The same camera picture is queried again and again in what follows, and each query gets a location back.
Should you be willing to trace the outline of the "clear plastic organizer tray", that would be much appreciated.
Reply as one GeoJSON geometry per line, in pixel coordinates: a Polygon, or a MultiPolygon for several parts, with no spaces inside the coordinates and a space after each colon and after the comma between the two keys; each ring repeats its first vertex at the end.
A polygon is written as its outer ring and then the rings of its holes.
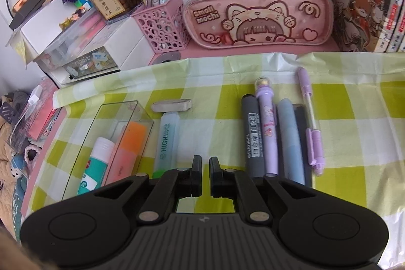
{"type": "Polygon", "coordinates": [[[138,101],[100,106],[73,164],[63,199],[131,176],[152,126],[153,120],[138,101]]]}

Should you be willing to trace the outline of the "light blue grey pen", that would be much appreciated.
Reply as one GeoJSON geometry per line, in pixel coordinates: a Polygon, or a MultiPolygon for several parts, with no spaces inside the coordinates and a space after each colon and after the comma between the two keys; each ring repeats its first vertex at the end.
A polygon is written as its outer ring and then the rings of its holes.
{"type": "Polygon", "coordinates": [[[287,98],[277,105],[278,123],[281,133],[281,147],[285,176],[299,184],[305,184],[305,172],[301,141],[293,104],[287,98]]]}

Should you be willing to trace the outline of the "pink cat pencil case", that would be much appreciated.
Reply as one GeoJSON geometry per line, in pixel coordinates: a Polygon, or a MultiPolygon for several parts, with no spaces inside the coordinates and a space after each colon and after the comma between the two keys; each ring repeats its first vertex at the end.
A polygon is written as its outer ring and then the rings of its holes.
{"type": "Polygon", "coordinates": [[[332,0],[189,0],[183,20],[206,49],[318,46],[333,28],[332,0]]]}

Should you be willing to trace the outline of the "black white case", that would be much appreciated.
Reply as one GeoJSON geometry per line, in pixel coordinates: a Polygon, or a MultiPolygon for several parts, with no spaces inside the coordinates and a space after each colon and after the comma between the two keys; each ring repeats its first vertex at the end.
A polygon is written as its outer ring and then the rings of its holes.
{"type": "Polygon", "coordinates": [[[308,187],[312,187],[312,168],[308,162],[308,146],[307,146],[307,138],[306,138],[306,129],[308,128],[308,123],[306,119],[306,111],[303,104],[294,103],[294,115],[297,121],[297,128],[301,143],[301,152],[303,157],[303,168],[304,168],[304,177],[305,177],[305,185],[308,187]]]}

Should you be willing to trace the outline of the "green checkered tablecloth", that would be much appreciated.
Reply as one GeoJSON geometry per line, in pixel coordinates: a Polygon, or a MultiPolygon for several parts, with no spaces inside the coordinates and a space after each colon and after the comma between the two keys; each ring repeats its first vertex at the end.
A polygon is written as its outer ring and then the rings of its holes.
{"type": "Polygon", "coordinates": [[[404,264],[404,55],[206,57],[99,77],[54,93],[60,125],[37,161],[23,218],[136,172],[200,161],[179,212],[232,212],[211,177],[286,177],[361,205],[389,229],[383,269],[404,264]]]}

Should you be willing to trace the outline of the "small dwarf figurine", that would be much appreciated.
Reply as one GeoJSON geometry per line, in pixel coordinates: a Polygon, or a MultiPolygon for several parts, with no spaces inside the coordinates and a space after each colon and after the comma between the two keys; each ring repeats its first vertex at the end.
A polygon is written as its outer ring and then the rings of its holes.
{"type": "Polygon", "coordinates": [[[69,18],[66,18],[62,23],[59,24],[59,27],[62,31],[68,29],[72,24],[78,21],[86,12],[85,8],[77,9],[69,18]]]}

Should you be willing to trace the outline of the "pink highlighter pen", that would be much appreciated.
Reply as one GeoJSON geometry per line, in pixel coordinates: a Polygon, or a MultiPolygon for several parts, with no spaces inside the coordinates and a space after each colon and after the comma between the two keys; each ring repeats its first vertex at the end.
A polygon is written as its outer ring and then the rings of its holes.
{"type": "Polygon", "coordinates": [[[115,154],[117,153],[117,150],[119,149],[119,145],[121,143],[121,140],[123,138],[123,135],[125,133],[126,130],[126,126],[127,126],[128,122],[124,122],[124,121],[120,121],[116,128],[115,131],[113,132],[113,136],[111,138],[111,141],[115,143],[113,150],[111,152],[111,157],[109,160],[109,164],[113,163],[113,160],[115,158],[115,154]]]}

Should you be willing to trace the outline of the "orange cap pink highlighter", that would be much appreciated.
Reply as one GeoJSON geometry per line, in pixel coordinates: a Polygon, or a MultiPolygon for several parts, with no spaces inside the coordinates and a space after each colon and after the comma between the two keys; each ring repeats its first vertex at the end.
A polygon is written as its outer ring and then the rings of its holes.
{"type": "Polygon", "coordinates": [[[123,135],[112,164],[108,165],[104,185],[130,177],[146,139],[147,127],[130,121],[123,135]]]}

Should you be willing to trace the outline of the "pink perforated pen holder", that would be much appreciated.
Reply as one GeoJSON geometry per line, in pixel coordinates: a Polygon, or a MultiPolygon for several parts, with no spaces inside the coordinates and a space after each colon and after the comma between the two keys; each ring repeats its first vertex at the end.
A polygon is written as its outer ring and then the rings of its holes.
{"type": "Polygon", "coordinates": [[[185,50],[191,37],[183,20],[183,0],[136,10],[134,18],[156,54],[185,50]]]}

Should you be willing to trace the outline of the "lilac clear mechanical pencil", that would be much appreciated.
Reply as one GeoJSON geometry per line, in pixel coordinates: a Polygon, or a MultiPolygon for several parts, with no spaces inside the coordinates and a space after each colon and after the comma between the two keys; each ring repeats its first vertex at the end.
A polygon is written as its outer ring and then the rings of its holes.
{"type": "Polygon", "coordinates": [[[308,162],[315,175],[323,175],[325,168],[325,155],[323,150],[323,140],[318,121],[315,116],[315,107],[313,104],[313,90],[309,74],[304,67],[297,69],[297,77],[306,110],[308,128],[306,129],[308,162]]]}

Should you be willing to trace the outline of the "purple cartoon pen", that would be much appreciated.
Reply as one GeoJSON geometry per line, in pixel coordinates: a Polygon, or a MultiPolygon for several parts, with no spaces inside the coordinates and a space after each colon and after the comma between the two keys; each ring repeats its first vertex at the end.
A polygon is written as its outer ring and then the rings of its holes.
{"type": "Polygon", "coordinates": [[[275,106],[273,104],[274,93],[268,78],[260,77],[257,79],[255,96],[259,104],[265,173],[277,175],[279,173],[279,159],[275,106]]]}

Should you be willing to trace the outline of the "white eraser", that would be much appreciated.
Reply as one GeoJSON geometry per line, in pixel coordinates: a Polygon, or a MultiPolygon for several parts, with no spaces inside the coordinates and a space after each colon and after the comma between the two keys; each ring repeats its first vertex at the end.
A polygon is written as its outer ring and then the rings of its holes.
{"type": "Polygon", "coordinates": [[[190,99],[169,99],[156,101],[151,105],[154,112],[185,112],[192,108],[192,100],[190,99]]]}

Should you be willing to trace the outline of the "white teal glue stick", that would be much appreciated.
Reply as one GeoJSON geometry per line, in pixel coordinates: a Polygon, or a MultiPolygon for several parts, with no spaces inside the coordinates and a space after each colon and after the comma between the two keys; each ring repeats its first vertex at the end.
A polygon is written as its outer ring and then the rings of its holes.
{"type": "Polygon", "coordinates": [[[97,138],[82,179],[80,180],[77,190],[78,195],[94,191],[101,187],[114,145],[115,143],[107,138],[97,138]]]}

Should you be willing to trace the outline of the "green cap highlighter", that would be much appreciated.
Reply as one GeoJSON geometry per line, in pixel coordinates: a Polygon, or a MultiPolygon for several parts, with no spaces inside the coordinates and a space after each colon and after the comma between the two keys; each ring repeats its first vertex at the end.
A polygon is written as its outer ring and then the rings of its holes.
{"type": "Polygon", "coordinates": [[[152,177],[160,178],[164,172],[175,169],[177,163],[180,116],[178,112],[166,112],[161,117],[158,143],[152,177]]]}

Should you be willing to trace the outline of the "black grey marker pen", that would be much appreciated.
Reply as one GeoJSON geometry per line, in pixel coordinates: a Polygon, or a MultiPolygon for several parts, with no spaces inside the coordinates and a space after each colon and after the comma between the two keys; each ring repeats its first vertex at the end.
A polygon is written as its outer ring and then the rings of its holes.
{"type": "Polygon", "coordinates": [[[254,95],[246,94],[242,97],[241,104],[246,171],[250,177],[263,177],[265,175],[265,164],[258,101],[254,95]]]}

